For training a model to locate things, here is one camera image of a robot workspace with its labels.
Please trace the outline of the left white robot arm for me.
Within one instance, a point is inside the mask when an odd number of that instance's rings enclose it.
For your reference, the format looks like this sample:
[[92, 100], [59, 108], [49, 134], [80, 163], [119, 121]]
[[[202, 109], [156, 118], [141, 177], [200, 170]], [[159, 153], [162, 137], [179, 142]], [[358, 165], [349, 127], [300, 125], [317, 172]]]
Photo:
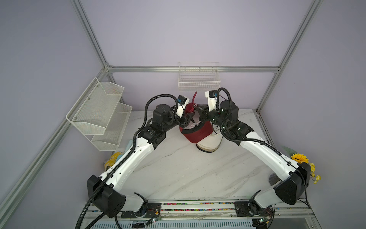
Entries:
[[150, 120], [133, 135], [132, 146], [110, 169], [100, 176], [92, 175], [87, 180], [89, 199], [82, 211], [87, 212], [91, 205], [96, 206], [105, 216], [114, 218], [121, 211], [147, 212], [147, 199], [138, 193], [124, 195], [123, 186], [131, 173], [160, 143], [165, 140], [167, 131], [175, 126], [188, 124], [184, 115], [186, 103], [176, 106], [158, 105]]

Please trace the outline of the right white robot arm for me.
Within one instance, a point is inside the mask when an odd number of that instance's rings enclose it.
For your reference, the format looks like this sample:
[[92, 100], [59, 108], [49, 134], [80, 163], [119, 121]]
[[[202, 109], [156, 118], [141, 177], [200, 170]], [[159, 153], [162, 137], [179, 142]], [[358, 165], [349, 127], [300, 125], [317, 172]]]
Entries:
[[310, 165], [287, 157], [265, 142], [253, 128], [239, 120], [233, 102], [223, 101], [221, 107], [216, 109], [198, 105], [195, 111], [201, 121], [210, 121], [218, 126], [225, 139], [250, 151], [271, 168], [279, 179], [270, 188], [259, 190], [250, 198], [244, 208], [245, 214], [258, 216], [267, 207], [278, 203], [294, 205], [302, 195], [307, 194]]

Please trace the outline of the yellow object behind arm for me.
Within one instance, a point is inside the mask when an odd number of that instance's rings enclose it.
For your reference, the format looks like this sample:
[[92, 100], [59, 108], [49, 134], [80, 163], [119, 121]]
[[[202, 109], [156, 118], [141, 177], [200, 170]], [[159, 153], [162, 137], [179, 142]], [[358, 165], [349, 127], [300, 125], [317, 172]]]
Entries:
[[104, 170], [107, 171], [110, 167], [112, 167], [122, 155], [122, 152], [116, 152], [112, 154], [111, 157], [104, 162]]

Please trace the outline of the white baseball cap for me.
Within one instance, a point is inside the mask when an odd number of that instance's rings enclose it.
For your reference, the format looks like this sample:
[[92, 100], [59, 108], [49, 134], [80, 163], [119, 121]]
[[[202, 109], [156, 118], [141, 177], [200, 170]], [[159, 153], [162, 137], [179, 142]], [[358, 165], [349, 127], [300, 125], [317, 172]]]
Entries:
[[221, 144], [222, 139], [223, 139], [222, 135], [212, 133], [211, 135], [207, 136], [198, 143], [205, 146], [217, 146], [218, 144]]

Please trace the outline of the dark red baseball cap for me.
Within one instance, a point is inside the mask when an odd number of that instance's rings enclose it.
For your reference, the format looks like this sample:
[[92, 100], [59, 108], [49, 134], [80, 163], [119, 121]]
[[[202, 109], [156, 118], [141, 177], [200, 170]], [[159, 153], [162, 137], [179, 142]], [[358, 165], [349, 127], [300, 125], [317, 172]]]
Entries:
[[193, 95], [192, 101], [188, 103], [184, 110], [184, 117], [189, 119], [189, 123], [186, 127], [179, 127], [180, 132], [191, 143], [198, 143], [213, 133], [211, 122], [200, 121], [200, 115], [195, 110], [198, 106], [194, 102], [197, 92]]

